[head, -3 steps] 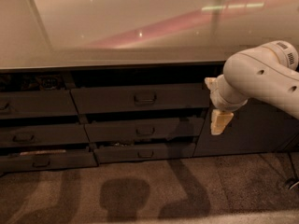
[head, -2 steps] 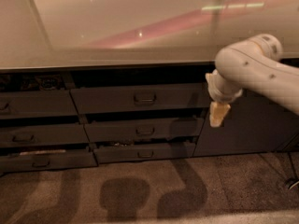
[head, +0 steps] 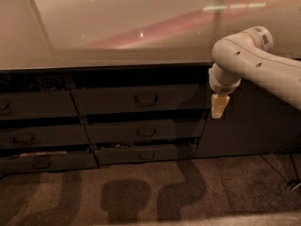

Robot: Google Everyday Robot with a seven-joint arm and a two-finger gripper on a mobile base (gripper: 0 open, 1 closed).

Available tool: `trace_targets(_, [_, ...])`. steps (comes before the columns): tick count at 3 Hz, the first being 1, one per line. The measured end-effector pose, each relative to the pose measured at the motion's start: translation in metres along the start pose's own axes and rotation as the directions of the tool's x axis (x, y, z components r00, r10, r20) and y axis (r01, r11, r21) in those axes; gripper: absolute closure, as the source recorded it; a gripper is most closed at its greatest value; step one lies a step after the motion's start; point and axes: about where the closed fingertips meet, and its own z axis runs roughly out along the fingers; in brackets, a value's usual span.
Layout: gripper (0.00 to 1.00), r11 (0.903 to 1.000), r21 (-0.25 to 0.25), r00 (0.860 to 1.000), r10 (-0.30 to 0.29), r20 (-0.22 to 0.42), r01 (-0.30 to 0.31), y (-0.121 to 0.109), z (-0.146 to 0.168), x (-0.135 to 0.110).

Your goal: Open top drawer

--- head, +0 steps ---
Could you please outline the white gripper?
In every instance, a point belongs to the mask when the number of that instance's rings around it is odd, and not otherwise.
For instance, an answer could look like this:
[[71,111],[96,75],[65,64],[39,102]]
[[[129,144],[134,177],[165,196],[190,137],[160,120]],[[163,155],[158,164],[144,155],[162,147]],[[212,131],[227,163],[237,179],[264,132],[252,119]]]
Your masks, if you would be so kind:
[[212,117],[220,119],[227,107],[230,97],[241,84],[241,78],[220,68],[216,63],[209,69],[209,85],[213,92],[212,95]]

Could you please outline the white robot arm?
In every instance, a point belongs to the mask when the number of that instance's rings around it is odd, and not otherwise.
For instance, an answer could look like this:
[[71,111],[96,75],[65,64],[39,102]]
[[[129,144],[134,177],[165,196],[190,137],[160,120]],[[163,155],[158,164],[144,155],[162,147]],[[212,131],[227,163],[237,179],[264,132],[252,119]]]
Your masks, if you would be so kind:
[[212,117],[222,117],[230,94],[246,79],[301,109],[301,62],[271,53],[273,37],[263,26],[248,28],[214,44],[209,69]]

